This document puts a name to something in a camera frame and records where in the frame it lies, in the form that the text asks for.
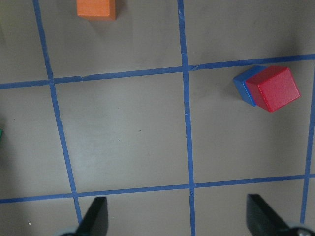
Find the toy block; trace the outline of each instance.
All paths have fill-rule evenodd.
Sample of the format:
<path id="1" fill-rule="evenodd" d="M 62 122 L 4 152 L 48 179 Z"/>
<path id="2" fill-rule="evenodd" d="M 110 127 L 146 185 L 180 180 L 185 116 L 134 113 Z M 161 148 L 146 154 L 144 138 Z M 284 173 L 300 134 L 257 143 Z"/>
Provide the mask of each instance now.
<path id="1" fill-rule="evenodd" d="M 114 21 L 115 0 L 77 0 L 77 14 L 89 21 Z"/>
<path id="2" fill-rule="evenodd" d="M 256 103 L 248 90 L 248 87 L 246 85 L 246 80 L 248 80 L 250 77 L 258 74 L 259 72 L 263 71 L 266 69 L 266 66 L 259 66 L 256 65 L 252 67 L 251 69 L 245 71 L 244 73 L 234 77 L 233 82 L 241 95 L 243 101 L 247 102 L 248 104 L 252 105 L 253 107 L 256 106 Z"/>
<path id="3" fill-rule="evenodd" d="M 288 67 L 269 66 L 246 80 L 257 106 L 274 112 L 299 98 L 300 92 Z"/>

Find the grid square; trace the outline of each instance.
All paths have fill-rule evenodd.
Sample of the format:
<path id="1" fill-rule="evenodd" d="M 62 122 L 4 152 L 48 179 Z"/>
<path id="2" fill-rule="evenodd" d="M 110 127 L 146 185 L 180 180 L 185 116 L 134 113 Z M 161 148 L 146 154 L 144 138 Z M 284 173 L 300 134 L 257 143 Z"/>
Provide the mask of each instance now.
<path id="1" fill-rule="evenodd" d="M 31 0 L 0 1 L 1 83 L 47 79 Z"/>
<path id="2" fill-rule="evenodd" d="M 176 1 L 116 4 L 115 21 L 89 22 L 75 1 L 40 1 L 55 77 L 182 65 Z"/>
<path id="3" fill-rule="evenodd" d="M 315 230 L 315 179 L 310 179 L 307 207 L 305 214 L 305 224 Z"/>
<path id="4" fill-rule="evenodd" d="M 79 198 L 83 215 L 93 199 Z M 109 195 L 107 201 L 108 236 L 190 236 L 187 189 Z"/>
<path id="5" fill-rule="evenodd" d="M 0 91 L 0 198 L 71 192 L 48 86 Z"/>
<path id="6" fill-rule="evenodd" d="M 186 0 L 189 64 L 315 53 L 314 11 L 312 1 Z"/>
<path id="7" fill-rule="evenodd" d="M 0 212 L 0 235 L 52 236 L 78 225 L 73 199 L 1 204 Z"/>
<path id="8" fill-rule="evenodd" d="M 313 63 L 287 63 L 301 98 L 274 113 L 241 100 L 233 77 L 249 67 L 190 73 L 195 182 L 304 174 Z"/>
<path id="9" fill-rule="evenodd" d="M 182 74 L 57 85 L 77 190 L 186 184 Z"/>
<path id="10" fill-rule="evenodd" d="M 302 180 L 197 188 L 196 235 L 251 235 L 246 226 L 248 193 L 260 194 L 284 221 L 298 223 L 302 191 Z"/>

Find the blue tape line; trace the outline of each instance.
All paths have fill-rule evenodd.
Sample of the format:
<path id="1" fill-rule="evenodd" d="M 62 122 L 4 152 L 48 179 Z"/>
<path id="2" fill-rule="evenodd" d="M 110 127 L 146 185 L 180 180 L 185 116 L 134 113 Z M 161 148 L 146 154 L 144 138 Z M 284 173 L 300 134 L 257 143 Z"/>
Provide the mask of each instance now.
<path id="1" fill-rule="evenodd" d="M 126 194 L 126 193 L 143 193 L 143 192 L 167 191 L 167 190 L 178 190 L 178 189 L 189 189 L 189 185 L 180 184 L 180 185 L 168 185 L 168 186 L 156 186 L 156 187 L 93 191 L 93 192 L 78 193 L 78 197 L 114 195 L 114 194 Z"/>
<path id="2" fill-rule="evenodd" d="M 195 226 L 195 201 L 194 201 L 194 179 L 193 179 L 193 156 L 192 156 L 192 138 L 191 138 L 191 120 L 190 120 L 190 105 L 189 105 L 189 67 L 187 57 L 187 44 L 185 36 L 185 12 L 184 1 L 178 0 L 178 22 L 179 34 L 182 53 L 183 66 L 183 84 L 184 84 L 184 107 L 185 107 L 185 124 L 186 124 L 186 142 L 187 142 L 187 159 L 188 159 L 188 179 L 189 179 L 189 207 L 190 207 L 190 231 L 191 235 L 196 235 Z"/>
<path id="3" fill-rule="evenodd" d="M 15 83 L 0 84 L 0 89 L 26 88 L 26 87 L 33 87 L 33 86 L 44 86 L 48 84 L 49 84 L 49 80 L 15 82 Z"/>
<path id="4" fill-rule="evenodd" d="M 310 177 L 315 178 L 315 174 L 310 174 Z M 195 184 L 195 188 L 299 180 L 299 179 L 304 179 L 304 178 L 305 178 L 305 175 L 296 175 L 296 176 L 282 176 L 282 177 L 267 177 L 267 178 L 252 178 L 252 179 L 241 179 L 241 180 L 217 181 L 217 182 L 208 182 L 208 183 L 197 183 L 197 184 Z M 83 193 L 65 193 L 65 194 L 35 196 L 35 197 L 0 199 L 0 204 L 15 203 L 15 202 L 40 201 L 40 200 L 56 199 L 56 198 L 79 198 L 79 197 L 92 197 L 92 196 L 101 196 L 101 195 L 115 195 L 115 194 L 167 191 L 167 190 L 178 190 L 178 189 L 190 189 L 190 185 L 189 184 L 178 184 L 178 185 L 166 185 L 166 186 L 155 186 L 155 187 L 127 188 L 127 189 L 92 191 L 92 192 L 83 192 Z"/>
<path id="5" fill-rule="evenodd" d="M 314 60 L 314 59 L 315 59 L 315 54 L 296 55 L 296 56 L 278 57 L 278 58 L 236 60 L 236 61 L 226 61 L 226 62 L 214 62 L 214 63 L 200 64 L 200 65 L 190 65 L 188 66 L 188 70 L 194 71 L 194 70 L 201 70 L 201 69 L 218 69 L 218 68 L 233 67 L 233 66 L 247 66 L 247 65 L 255 65 L 255 64 L 281 63 L 281 62 L 289 62 L 289 61 Z M 125 71 L 125 72 L 117 72 L 117 73 L 95 74 L 95 75 L 89 75 L 85 77 L 81 77 L 81 76 L 61 77 L 61 78 L 55 78 L 54 82 L 55 84 L 62 84 L 62 83 L 90 81 L 90 80 L 116 79 L 116 78 L 132 77 L 132 76 L 177 73 L 177 72 L 182 72 L 182 71 L 183 71 L 182 67 L 177 66 L 177 67 L 157 68 L 157 69 L 148 69 L 148 70 L 135 70 L 135 71 Z M 15 83 L 0 84 L 0 89 L 42 86 L 42 85 L 47 85 L 47 84 L 48 84 L 48 81 L 46 80 L 15 82 Z"/>
<path id="6" fill-rule="evenodd" d="M 41 201 L 41 200 L 58 199 L 58 198 L 72 198 L 72 194 L 53 194 L 53 195 L 23 197 L 23 198 L 0 199 L 0 204 Z"/>
<path id="7" fill-rule="evenodd" d="M 77 219 L 78 219 L 78 222 L 80 224 L 82 221 L 82 214 L 81 214 L 81 209 L 80 209 L 80 204 L 79 204 L 79 198 L 74 197 L 73 200 L 74 200 L 75 212 L 77 214 Z"/>
<path id="8" fill-rule="evenodd" d="M 35 16 L 36 16 L 36 22 L 37 22 L 37 28 L 38 28 L 40 43 L 41 43 L 41 47 L 42 47 L 42 51 L 43 51 L 43 55 L 44 55 L 44 60 L 45 60 L 47 76 L 48 76 L 48 79 L 50 81 L 49 87 L 50 87 L 51 99 L 52 99 L 52 103 L 53 103 L 53 107 L 54 107 L 60 142 L 61 142 L 61 146 L 63 149 L 63 156 L 64 156 L 65 166 L 66 166 L 67 173 L 68 173 L 70 188 L 71 188 L 72 193 L 76 193 L 77 191 L 76 191 L 76 187 L 75 187 L 75 182 L 74 182 L 71 162 L 70 162 L 70 158 L 69 158 L 68 148 L 67 148 L 67 144 L 65 141 L 63 124 L 62 124 L 62 121 L 60 118 L 60 110 L 59 110 L 59 105 L 58 105 L 58 101 L 57 101 L 57 92 L 56 92 L 56 86 L 54 83 L 54 75 L 53 75 L 52 67 L 50 65 L 48 48 L 47 48 L 47 44 L 46 44 L 46 36 L 45 36 L 43 22 L 41 19 L 41 12 L 40 12 L 40 6 L 39 6 L 38 0 L 33 0 L 33 5 L 34 5 L 34 11 L 35 11 Z M 75 210 L 76 210 L 78 222 L 80 222 L 82 219 L 82 216 L 81 216 L 81 210 L 80 210 L 78 198 L 73 197 L 73 199 L 74 199 Z"/>
<path id="9" fill-rule="evenodd" d="M 95 74 L 95 75 L 88 75 L 85 77 L 70 76 L 70 77 L 55 78 L 54 81 L 56 84 L 61 84 L 61 83 L 71 83 L 71 82 L 80 82 L 80 81 L 116 79 L 116 78 L 125 78 L 125 77 L 133 77 L 133 76 L 143 76 L 143 75 L 169 74 L 169 73 L 177 73 L 177 72 L 182 72 L 182 71 L 183 70 L 181 66 L 176 66 L 176 67 L 147 69 L 147 70 L 133 70 L 133 71 L 116 72 L 116 73 Z"/>
<path id="10" fill-rule="evenodd" d="M 312 92 L 309 136 L 308 136 L 308 142 L 307 142 L 307 152 L 306 152 L 306 162 L 305 162 L 305 180 L 304 180 L 304 186 L 303 186 L 303 197 L 302 197 L 302 206 L 301 206 L 301 215 L 300 215 L 300 223 L 302 224 L 304 224 L 305 222 L 307 196 L 308 196 L 308 191 L 309 191 L 313 138 L 314 138 L 314 125 L 315 125 L 315 68 L 314 68 L 314 76 L 313 76 L 313 92 Z"/>
<path id="11" fill-rule="evenodd" d="M 305 177 L 304 175 L 296 175 L 296 176 L 281 176 L 281 177 L 250 178 L 250 179 L 217 181 L 217 182 L 209 182 L 209 183 L 196 183 L 196 188 L 298 180 L 298 179 L 304 179 L 304 177 Z"/>
<path id="12" fill-rule="evenodd" d="M 44 61 L 45 61 L 45 66 L 46 66 L 46 71 L 49 80 L 53 79 L 53 70 L 50 65 L 50 60 L 48 56 L 48 49 L 47 49 L 47 44 L 46 44 L 46 36 L 45 36 L 45 31 L 44 31 L 44 26 L 43 26 L 43 21 L 41 19 L 41 13 L 40 13 L 40 7 L 39 7 L 39 2 L 38 0 L 33 0 L 33 6 L 34 6 L 34 11 L 35 11 L 35 16 L 36 16 L 36 23 L 37 23 L 37 29 L 39 33 L 39 38 L 40 38 L 40 43 L 44 55 Z"/>
<path id="13" fill-rule="evenodd" d="M 194 71 L 194 70 L 201 70 L 201 69 L 218 69 L 218 68 L 226 68 L 226 67 L 233 67 L 233 66 L 272 64 L 272 63 L 280 63 L 280 62 L 314 60 L 314 59 L 315 59 L 315 54 L 305 54 L 305 55 L 295 55 L 295 56 L 276 57 L 276 58 L 235 60 L 235 61 L 206 63 L 206 64 L 200 64 L 200 65 L 190 65 L 189 70 Z"/>

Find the orange cube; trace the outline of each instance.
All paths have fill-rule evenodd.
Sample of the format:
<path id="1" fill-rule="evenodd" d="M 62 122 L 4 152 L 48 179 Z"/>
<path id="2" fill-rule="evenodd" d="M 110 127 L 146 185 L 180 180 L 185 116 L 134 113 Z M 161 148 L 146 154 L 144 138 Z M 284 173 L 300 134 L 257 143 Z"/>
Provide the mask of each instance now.
<path id="1" fill-rule="evenodd" d="M 89 21 L 114 21 L 115 0 L 77 0 L 77 14 Z"/>

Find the block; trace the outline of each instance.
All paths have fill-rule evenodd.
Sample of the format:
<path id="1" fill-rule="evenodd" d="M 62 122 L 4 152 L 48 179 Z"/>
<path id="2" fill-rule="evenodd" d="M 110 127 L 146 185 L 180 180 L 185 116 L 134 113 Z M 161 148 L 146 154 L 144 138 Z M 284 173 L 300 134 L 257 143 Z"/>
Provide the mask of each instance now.
<path id="1" fill-rule="evenodd" d="M 288 67 L 269 66 L 246 80 L 257 106 L 274 112 L 301 95 Z"/>
<path id="2" fill-rule="evenodd" d="M 115 0 L 77 0 L 77 14 L 89 21 L 114 21 Z"/>
<path id="3" fill-rule="evenodd" d="M 256 103 L 250 93 L 250 91 L 247 88 L 246 80 L 248 80 L 250 77 L 258 74 L 259 72 L 266 69 L 266 66 L 260 66 L 256 65 L 252 67 L 251 69 L 245 71 L 244 73 L 234 77 L 233 82 L 241 95 L 242 99 L 247 102 L 248 104 L 252 105 L 253 107 L 256 106 Z"/>

